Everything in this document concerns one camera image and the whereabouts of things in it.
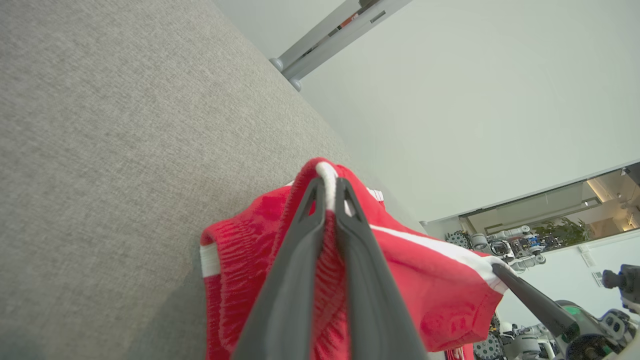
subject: glass window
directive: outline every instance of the glass window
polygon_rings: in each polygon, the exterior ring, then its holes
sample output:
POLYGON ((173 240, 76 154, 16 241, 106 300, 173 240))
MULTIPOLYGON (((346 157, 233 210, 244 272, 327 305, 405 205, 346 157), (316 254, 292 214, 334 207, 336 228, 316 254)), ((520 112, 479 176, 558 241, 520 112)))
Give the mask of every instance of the glass window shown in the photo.
POLYGON ((487 236, 528 225, 544 251, 640 227, 640 163, 592 179, 460 216, 487 236))

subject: gray upholstered surface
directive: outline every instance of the gray upholstered surface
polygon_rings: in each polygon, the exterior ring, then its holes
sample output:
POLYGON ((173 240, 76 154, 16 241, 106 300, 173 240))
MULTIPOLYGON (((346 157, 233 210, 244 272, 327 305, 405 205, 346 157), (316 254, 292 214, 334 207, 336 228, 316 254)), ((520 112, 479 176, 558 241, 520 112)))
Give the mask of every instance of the gray upholstered surface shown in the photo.
POLYGON ((0 2, 0 359, 201 359, 198 238, 342 143, 207 0, 0 2))

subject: white robot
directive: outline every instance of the white robot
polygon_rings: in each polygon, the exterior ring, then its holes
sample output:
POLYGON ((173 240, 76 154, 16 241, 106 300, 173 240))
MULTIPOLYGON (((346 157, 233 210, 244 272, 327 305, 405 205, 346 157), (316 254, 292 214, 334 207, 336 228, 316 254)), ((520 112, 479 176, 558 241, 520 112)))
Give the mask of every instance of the white robot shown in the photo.
POLYGON ((517 272, 547 262, 541 255, 545 246, 527 225, 489 236, 474 234, 471 236, 471 245, 476 250, 498 256, 517 272))

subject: potted plant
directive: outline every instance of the potted plant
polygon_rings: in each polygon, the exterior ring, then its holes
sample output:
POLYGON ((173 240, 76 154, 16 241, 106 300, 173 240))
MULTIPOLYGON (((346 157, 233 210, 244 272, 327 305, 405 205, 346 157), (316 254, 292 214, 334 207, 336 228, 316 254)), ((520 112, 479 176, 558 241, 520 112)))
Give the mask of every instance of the potted plant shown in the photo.
POLYGON ((541 226, 535 227, 541 240, 551 240, 547 243, 562 243, 562 247, 584 243, 591 239, 591 230, 578 219, 572 222, 566 217, 560 218, 559 224, 555 221, 546 221, 541 226))

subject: red fabric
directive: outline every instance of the red fabric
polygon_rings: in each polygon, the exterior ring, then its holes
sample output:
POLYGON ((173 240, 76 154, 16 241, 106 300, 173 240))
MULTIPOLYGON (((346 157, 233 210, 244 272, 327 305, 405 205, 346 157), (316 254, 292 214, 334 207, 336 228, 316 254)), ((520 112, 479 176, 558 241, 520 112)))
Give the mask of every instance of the red fabric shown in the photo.
MULTIPOLYGON (((453 350, 454 349, 449 349, 446 352, 446 358, 447 360, 458 360, 454 357, 453 355, 453 350)), ((462 346, 462 354, 464 356, 463 359, 460 360, 474 360, 476 358, 476 356, 474 355, 474 345, 473 344, 466 344, 462 346)))
MULTIPOLYGON (((242 213, 204 231, 201 245, 215 242, 220 258, 220 274, 205 278, 208 359, 226 359, 233 352, 307 185, 318 176, 320 161, 326 160, 307 163, 292 186, 258 197, 242 213)), ((371 225, 425 238, 394 220, 350 170, 333 167, 351 182, 371 225)), ((312 357, 346 360, 345 269, 336 249, 335 216, 331 211, 326 215, 316 272, 312 357)), ((455 259, 382 230, 374 230, 374 235, 429 351, 486 339, 502 294, 455 259)))

